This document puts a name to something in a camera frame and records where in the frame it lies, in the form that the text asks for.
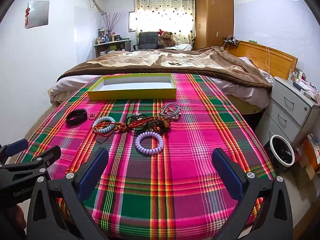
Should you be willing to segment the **person's left hand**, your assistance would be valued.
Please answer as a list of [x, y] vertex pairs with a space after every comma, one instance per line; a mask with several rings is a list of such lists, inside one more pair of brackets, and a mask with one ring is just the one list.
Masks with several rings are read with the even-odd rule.
[[1, 205], [1, 239], [27, 239], [26, 226], [24, 213], [19, 205]]

